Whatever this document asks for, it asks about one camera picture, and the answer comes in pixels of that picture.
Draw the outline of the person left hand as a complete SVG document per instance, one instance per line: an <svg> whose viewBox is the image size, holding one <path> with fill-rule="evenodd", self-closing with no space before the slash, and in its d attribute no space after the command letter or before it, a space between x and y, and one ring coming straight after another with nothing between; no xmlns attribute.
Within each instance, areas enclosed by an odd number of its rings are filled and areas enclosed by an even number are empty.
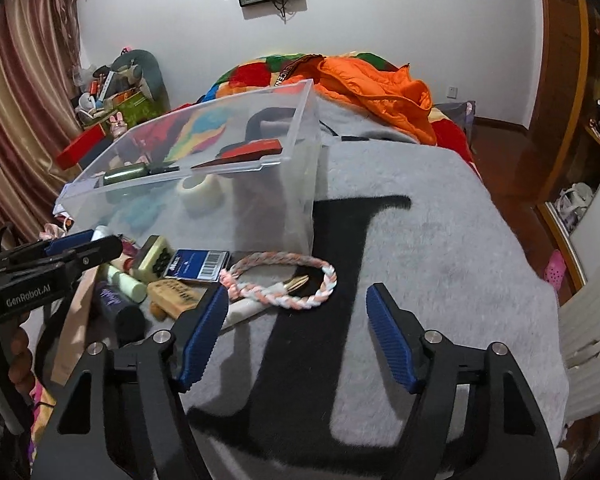
<svg viewBox="0 0 600 480"><path fill-rule="evenodd" d="M20 316L16 329L12 334L10 363L8 377L17 391L23 396L30 396L35 386L35 377L32 372L33 356L29 349L29 337L21 325L27 321L29 313Z"/></svg>

